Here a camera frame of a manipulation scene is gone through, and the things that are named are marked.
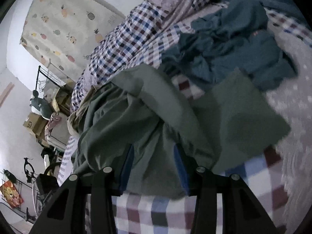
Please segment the olive green garment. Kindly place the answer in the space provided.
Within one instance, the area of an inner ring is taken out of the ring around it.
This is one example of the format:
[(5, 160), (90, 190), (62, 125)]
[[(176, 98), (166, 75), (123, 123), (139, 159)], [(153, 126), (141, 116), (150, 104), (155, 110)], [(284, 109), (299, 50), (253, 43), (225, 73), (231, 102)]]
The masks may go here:
[(263, 153), (290, 133), (289, 124), (239, 70), (188, 100), (161, 71), (140, 65), (96, 90), (79, 122), (74, 172), (96, 172), (134, 146), (126, 189), (170, 199), (184, 196), (174, 159), (187, 156), (216, 174)]

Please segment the checkered bed sheet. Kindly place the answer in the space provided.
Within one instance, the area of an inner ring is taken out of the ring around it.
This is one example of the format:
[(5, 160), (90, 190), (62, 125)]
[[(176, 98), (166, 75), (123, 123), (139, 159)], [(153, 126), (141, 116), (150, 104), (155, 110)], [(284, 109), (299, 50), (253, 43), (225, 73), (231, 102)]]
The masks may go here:
[(134, 148), (128, 190), (176, 198), (174, 145), (208, 169), (239, 149), (246, 157), (289, 130), (260, 95), (296, 70), (268, 31), (311, 44), (298, 19), (258, 3), (203, 16), (144, 1), (90, 56), (74, 87), (60, 180), (99, 171)]

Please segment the red decorated poster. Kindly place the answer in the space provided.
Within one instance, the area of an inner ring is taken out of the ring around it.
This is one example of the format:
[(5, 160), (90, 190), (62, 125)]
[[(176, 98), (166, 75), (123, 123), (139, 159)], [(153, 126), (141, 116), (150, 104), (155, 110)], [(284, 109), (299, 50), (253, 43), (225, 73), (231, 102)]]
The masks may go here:
[(10, 180), (3, 183), (3, 185), (0, 187), (0, 190), (6, 202), (12, 208), (17, 208), (24, 202), (15, 185)]

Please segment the khaki beige garment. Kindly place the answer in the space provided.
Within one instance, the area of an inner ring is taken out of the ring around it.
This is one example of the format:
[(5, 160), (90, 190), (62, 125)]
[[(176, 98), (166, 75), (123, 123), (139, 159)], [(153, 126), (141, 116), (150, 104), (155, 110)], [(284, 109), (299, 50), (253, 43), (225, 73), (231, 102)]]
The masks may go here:
[(82, 132), (79, 132), (79, 122), (82, 120), (85, 112), (87, 111), (89, 103), (96, 93), (96, 90), (97, 89), (94, 86), (91, 86), (89, 92), (80, 103), (79, 108), (67, 118), (68, 132), (76, 139), (78, 139), (82, 134)]

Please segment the cardboard box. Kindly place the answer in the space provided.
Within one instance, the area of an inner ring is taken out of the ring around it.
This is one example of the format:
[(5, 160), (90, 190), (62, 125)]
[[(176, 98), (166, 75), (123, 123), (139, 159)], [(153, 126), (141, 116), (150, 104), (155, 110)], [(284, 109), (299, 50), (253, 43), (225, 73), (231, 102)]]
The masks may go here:
[(40, 136), (44, 131), (48, 121), (42, 116), (35, 113), (29, 113), (26, 120), (23, 123), (23, 127), (33, 136)]

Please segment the black metal rack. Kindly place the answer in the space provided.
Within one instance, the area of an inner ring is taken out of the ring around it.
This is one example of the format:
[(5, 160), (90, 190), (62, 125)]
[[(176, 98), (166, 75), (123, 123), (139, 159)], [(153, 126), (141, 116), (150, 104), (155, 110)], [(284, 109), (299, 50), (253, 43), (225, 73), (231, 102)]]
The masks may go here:
[(72, 93), (71, 86), (74, 81), (67, 76), (59, 67), (55, 66), (51, 60), (48, 61), (47, 66), (39, 65), (36, 74), (35, 90), (43, 92), (48, 83), (60, 88), (66, 93)]

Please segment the dark teal garment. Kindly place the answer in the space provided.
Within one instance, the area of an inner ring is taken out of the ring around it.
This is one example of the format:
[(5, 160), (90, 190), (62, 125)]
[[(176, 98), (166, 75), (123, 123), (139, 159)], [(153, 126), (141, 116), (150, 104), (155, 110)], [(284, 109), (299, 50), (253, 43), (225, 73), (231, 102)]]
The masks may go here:
[(209, 90), (235, 69), (261, 91), (273, 90), (298, 70), (267, 29), (268, 16), (259, 0), (231, 0), (228, 7), (191, 23), (176, 45), (162, 54), (160, 70), (185, 75)]

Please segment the pineapple print curtain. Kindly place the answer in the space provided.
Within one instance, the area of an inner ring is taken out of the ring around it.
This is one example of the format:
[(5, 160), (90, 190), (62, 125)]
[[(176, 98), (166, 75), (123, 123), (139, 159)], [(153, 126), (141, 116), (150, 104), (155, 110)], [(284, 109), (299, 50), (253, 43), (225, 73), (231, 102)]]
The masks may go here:
[(77, 81), (94, 48), (123, 21), (95, 0), (33, 0), (21, 45), (59, 78)]

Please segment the checkered rolled quilt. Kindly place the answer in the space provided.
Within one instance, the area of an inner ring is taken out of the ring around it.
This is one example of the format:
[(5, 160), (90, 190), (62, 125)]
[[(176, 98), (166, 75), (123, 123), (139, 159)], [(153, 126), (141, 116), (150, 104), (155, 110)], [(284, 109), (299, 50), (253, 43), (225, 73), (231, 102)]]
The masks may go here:
[(161, 54), (192, 33), (190, 26), (212, 0), (144, 0), (125, 21), (94, 48), (71, 96), (70, 111), (79, 108), (91, 86), (100, 87), (116, 73), (141, 63), (157, 68)]

